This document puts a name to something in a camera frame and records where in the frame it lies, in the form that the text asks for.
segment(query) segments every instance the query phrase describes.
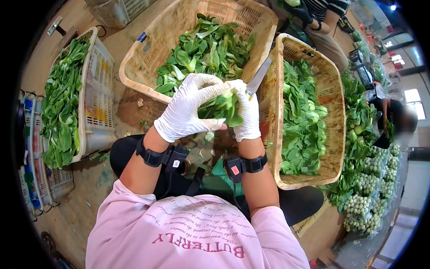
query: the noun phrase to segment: window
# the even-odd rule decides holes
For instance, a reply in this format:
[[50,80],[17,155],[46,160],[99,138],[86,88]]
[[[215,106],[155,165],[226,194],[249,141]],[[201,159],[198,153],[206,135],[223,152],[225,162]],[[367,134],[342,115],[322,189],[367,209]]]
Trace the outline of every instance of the window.
[[423,102],[421,101],[420,93],[417,89],[405,90],[406,104],[412,106],[417,112],[419,120],[425,120],[426,113],[424,112]]
[[405,64],[405,61],[403,61],[401,55],[394,55],[391,57],[391,60],[393,61],[393,64],[396,64],[396,63],[401,63],[402,65]]

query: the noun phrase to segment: knife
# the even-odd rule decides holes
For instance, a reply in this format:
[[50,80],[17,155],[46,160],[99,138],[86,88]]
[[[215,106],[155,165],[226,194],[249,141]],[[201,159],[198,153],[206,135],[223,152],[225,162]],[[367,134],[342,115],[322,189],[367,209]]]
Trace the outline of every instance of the knife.
[[269,70],[270,64],[272,63],[272,59],[268,56],[260,68],[257,70],[257,73],[252,77],[251,81],[246,85],[246,94],[251,96],[253,93],[257,92],[258,87],[263,81],[264,75]]

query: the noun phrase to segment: white plastic crate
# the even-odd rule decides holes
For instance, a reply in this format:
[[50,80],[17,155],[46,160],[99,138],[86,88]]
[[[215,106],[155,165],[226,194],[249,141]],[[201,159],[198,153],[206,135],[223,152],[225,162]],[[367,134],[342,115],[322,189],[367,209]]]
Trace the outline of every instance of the white plastic crate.
[[[42,137],[39,135],[43,124],[40,117],[41,103],[35,97],[24,98],[24,103],[27,153],[25,165],[18,172],[21,180],[22,195],[28,211],[34,217],[37,217],[57,206],[59,203],[55,199],[74,189],[73,173],[70,166],[63,167],[63,170],[58,168],[50,170],[45,165],[43,162],[43,142]],[[33,178],[30,189],[24,180],[26,171]],[[37,208],[32,200],[38,201],[39,206]]]
[[127,10],[130,21],[136,18],[137,15],[142,13],[142,11],[155,1],[156,0],[121,0]]
[[86,0],[88,10],[100,24],[123,29],[156,0]]
[[[78,37],[90,38],[90,46],[82,69],[82,89],[79,92],[78,128],[80,149],[71,163],[80,161],[94,152],[109,149],[116,141],[114,114],[114,63],[115,60],[91,27]],[[48,140],[43,143],[48,149]]]

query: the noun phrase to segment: white latex glove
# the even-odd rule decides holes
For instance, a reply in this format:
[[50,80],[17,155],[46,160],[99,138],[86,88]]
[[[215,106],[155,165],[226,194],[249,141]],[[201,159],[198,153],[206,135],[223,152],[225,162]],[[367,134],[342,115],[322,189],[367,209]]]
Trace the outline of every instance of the white latex glove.
[[199,119],[197,109],[212,97],[227,93],[230,89],[230,81],[223,83],[208,74],[189,74],[161,117],[154,121],[155,129],[170,143],[190,134],[221,129],[225,118]]
[[242,139],[256,139],[261,136],[260,132],[260,112],[258,110],[258,100],[254,93],[249,99],[245,93],[246,87],[236,87],[233,91],[239,99],[239,112],[238,114],[243,119],[243,124],[233,128],[236,134],[236,141],[240,142]]

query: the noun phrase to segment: worker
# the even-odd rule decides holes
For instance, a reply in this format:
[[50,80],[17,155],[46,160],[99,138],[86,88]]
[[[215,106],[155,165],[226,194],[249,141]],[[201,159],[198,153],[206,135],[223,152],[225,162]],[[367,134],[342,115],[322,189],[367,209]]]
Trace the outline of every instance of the worker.
[[278,31],[284,33],[289,18],[304,29],[315,43],[316,49],[332,60],[342,73],[348,68],[349,61],[339,44],[330,35],[337,22],[348,8],[347,0],[300,0],[297,7],[289,6],[285,0],[257,0],[278,15]]
[[394,99],[381,99],[378,97],[369,101],[369,104],[373,104],[377,111],[382,112],[382,117],[378,120],[378,129],[384,131],[373,145],[379,148],[389,148],[391,142],[386,135],[386,119],[394,126],[395,138],[404,140],[404,144],[407,145],[417,128],[418,116],[415,109],[409,105],[403,106],[401,102]]
[[[240,156],[265,155],[255,93],[249,99],[241,80],[223,83],[215,76],[189,74],[145,136],[128,136],[113,145],[111,164],[119,180],[100,205],[89,234],[87,268],[309,268],[286,216],[297,223],[313,215],[323,203],[322,192],[307,187],[283,191],[292,195],[280,198],[267,164],[259,172],[242,174],[250,222],[214,195],[156,199],[161,166],[142,155],[156,157],[194,133],[225,130],[225,119],[199,119],[197,109],[230,89],[243,118],[243,125],[233,129]],[[175,189],[181,178],[173,177]]]

